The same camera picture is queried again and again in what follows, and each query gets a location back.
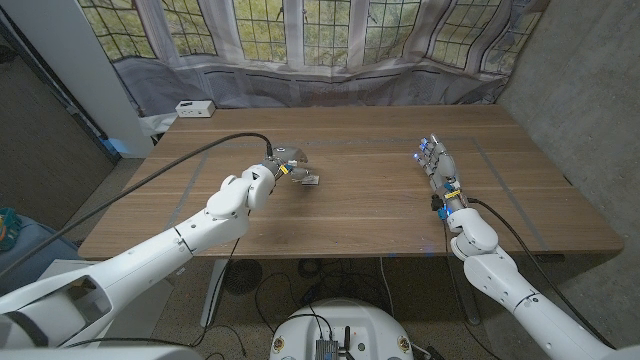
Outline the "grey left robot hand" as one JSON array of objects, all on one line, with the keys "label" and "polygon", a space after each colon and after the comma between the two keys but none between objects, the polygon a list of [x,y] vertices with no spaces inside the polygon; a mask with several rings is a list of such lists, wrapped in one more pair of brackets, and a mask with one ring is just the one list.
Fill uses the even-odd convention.
[{"label": "grey left robot hand", "polygon": [[282,175],[289,175],[293,181],[302,181],[311,175],[311,172],[303,167],[307,162],[307,155],[300,148],[277,147],[261,164],[273,173],[276,180]]}]

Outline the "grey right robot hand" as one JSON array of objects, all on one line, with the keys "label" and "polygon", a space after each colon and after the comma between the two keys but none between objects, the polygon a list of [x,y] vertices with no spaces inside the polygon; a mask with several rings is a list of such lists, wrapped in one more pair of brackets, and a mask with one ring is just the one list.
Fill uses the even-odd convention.
[{"label": "grey right robot hand", "polygon": [[429,178],[434,194],[443,207],[453,213],[468,207],[453,157],[435,134],[422,138],[414,160]]}]

